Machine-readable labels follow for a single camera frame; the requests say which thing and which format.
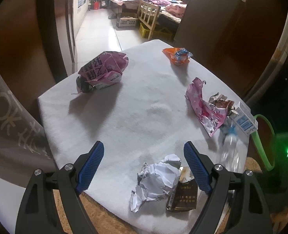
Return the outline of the clear plastic bottle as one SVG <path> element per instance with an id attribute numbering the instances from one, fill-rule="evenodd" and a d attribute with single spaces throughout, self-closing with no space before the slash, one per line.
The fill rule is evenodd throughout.
<path id="1" fill-rule="evenodd" d="M 222 144 L 220 164 L 230 172 L 238 171 L 239 153 L 237 150 L 237 131 L 233 124 L 229 127 Z"/>

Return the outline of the dark Baisha cigarette pack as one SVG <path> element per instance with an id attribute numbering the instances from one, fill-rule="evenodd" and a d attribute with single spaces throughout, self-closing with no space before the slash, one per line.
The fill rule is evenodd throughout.
<path id="1" fill-rule="evenodd" d="M 166 209 L 170 212 L 186 212 L 196 209 L 198 186 L 188 166 L 180 168 L 180 178 L 171 193 Z"/>

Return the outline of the white paper ball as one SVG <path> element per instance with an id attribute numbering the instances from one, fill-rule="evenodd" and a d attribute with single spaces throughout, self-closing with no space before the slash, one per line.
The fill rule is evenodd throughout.
<path id="1" fill-rule="evenodd" d="M 179 182 L 181 166 L 181 159 L 176 154 L 167 155 L 158 163 L 144 163 L 137 174 L 137 185 L 131 191 L 131 212 L 138 212 L 145 202 L 167 198 Z"/>

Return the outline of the pink Pocky wrapper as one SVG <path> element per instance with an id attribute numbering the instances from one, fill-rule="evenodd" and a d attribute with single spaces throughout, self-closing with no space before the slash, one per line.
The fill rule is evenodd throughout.
<path id="1" fill-rule="evenodd" d="M 224 123 L 227 111 L 224 108 L 217 108 L 203 99 L 202 81 L 196 77 L 186 90 L 186 98 L 189 100 L 198 120 L 204 126 L 209 137 L 212 137 L 218 128 Z"/>

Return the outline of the green rimmed trash bin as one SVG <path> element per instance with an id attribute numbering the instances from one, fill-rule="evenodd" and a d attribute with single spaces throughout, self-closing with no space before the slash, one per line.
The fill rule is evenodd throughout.
<path id="1" fill-rule="evenodd" d="M 258 130 L 251 134 L 252 144 L 257 162 L 262 170 L 271 171 L 275 167 L 275 157 L 272 149 L 272 142 L 275 132 L 270 121 L 261 114 L 254 116 L 258 122 Z"/>

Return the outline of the white blue medicine box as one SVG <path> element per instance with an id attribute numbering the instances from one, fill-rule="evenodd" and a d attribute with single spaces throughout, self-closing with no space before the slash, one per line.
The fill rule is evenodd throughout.
<path id="1" fill-rule="evenodd" d="M 246 135 L 251 135 L 258 130 L 256 118 L 252 115 L 251 110 L 242 102 L 238 102 L 235 105 L 233 114 L 230 117 Z"/>

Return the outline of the crumpled printed paper wrapper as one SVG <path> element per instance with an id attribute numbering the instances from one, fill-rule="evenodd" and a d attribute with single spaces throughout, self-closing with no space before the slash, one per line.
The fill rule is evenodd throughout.
<path id="1" fill-rule="evenodd" d="M 213 104 L 217 108 L 224 108 L 227 111 L 227 116 L 238 115 L 235 109 L 235 104 L 233 100 L 227 99 L 227 97 L 219 92 L 210 96 L 209 103 Z"/>

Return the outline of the white table cloth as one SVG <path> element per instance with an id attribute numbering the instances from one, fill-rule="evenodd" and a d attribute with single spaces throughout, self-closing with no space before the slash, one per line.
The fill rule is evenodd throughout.
<path id="1" fill-rule="evenodd" d="M 47 90 L 39 99 L 44 131 L 59 168 L 88 152 L 96 141 L 104 157 L 87 194 L 122 220 L 148 233 L 189 233 L 206 201 L 198 194 L 196 210 L 166 211 L 166 200 L 146 202 L 137 213 L 130 197 L 144 163 L 169 154 L 183 157 L 191 141 L 200 153 L 218 161 L 222 136 L 209 137 L 185 93 L 194 78 L 205 81 L 203 98 L 221 93 L 241 98 L 198 62 L 173 66 L 163 53 L 167 43 L 152 40 L 125 50 L 128 67 L 120 83 L 86 94 L 77 92 L 77 75 Z"/>

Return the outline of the crumpled purple snack bag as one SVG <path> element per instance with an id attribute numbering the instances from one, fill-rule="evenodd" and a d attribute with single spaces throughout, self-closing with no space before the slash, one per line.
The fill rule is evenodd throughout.
<path id="1" fill-rule="evenodd" d="M 102 52 L 79 69 L 76 79 L 78 92 L 88 93 L 120 83 L 128 62 L 128 56 L 123 52 Z"/>

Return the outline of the open brown wooden door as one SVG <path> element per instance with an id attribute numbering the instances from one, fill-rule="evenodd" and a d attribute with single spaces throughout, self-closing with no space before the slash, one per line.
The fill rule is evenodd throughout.
<path id="1" fill-rule="evenodd" d="M 0 0 L 0 74 L 8 85 L 73 73 L 73 0 Z"/>

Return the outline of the dark brown wardrobe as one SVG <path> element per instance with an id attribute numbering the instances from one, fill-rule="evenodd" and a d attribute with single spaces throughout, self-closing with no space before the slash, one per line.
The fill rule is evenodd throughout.
<path id="1" fill-rule="evenodd" d="M 175 43 L 244 98 L 275 53 L 283 0 L 189 0 Z"/>

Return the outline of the yellow plastic crate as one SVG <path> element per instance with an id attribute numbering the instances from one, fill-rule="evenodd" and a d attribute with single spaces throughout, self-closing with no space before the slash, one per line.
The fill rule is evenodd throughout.
<path id="1" fill-rule="evenodd" d="M 148 39 L 150 29 L 147 28 L 146 25 L 140 23 L 139 32 L 141 37 Z M 151 36 L 153 39 L 162 39 L 166 41 L 170 41 L 172 38 L 172 32 L 166 27 L 162 27 L 161 25 L 156 25 L 154 31 Z"/>

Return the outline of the white storage crate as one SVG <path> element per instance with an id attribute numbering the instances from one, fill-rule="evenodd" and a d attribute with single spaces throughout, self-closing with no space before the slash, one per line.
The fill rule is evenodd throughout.
<path id="1" fill-rule="evenodd" d="M 116 19 L 116 27 L 117 28 L 136 27 L 137 21 L 138 18 L 136 13 L 128 13 L 128 12 L 119 13 Z"/>

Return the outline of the red bucket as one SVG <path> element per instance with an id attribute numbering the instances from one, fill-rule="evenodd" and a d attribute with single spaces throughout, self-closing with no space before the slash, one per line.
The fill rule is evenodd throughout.
<path id="1" fill-rule="evenodd" d="M 99 1 L 95 1 L 90 4 L 90 9 L 91 10 L 99 10 L 101 7 L 101 3 Z"/>

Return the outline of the wooden bed footboard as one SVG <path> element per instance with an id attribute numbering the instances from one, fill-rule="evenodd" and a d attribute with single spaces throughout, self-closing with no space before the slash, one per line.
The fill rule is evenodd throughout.
<path id="1" fill-rule="evenodd" d="M 139 1 L 137 18 L 150 30 L 148 40 L 152 39 L 160 9 L 161 7 L 158 5 L 145 2 L 144 0 Z"/>

